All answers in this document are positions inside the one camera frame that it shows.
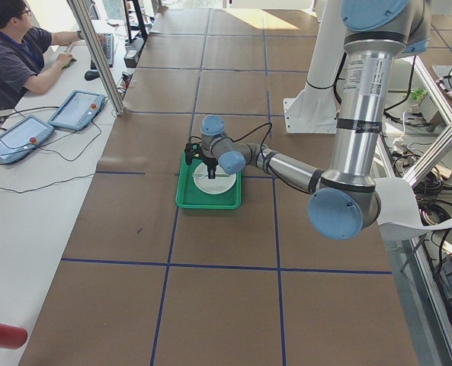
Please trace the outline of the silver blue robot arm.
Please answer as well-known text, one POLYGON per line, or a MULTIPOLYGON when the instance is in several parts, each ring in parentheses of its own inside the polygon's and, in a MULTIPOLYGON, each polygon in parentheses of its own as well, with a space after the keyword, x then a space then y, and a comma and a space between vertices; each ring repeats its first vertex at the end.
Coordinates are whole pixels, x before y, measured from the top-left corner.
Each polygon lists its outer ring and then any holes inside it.
POLYGON ((261 143, 235 143, 219 116, 205 117, 200 127, 203 160, 212 159, 229 175, 255 165, 305 191, 311 195, 308 216, 313 227, 338 240, 356 236, 380 214, 370 167, 389 73, 395 58, 426 50, 431 3, 343 1, 341 19, 348 64, 329 169, 315 169, 261 143))

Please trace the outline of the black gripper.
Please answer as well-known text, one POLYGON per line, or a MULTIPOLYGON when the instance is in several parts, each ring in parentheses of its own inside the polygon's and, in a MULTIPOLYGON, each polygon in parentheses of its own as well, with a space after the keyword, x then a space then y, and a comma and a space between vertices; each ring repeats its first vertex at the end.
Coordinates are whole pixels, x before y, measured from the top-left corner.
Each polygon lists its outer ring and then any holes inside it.
POLYGON ((216 178, 216 167, 218 166, 218 161, 215 158, 212 159, 205 159, 204 164, 207 166, 207 177, 209 179, 215 179, 216 178))

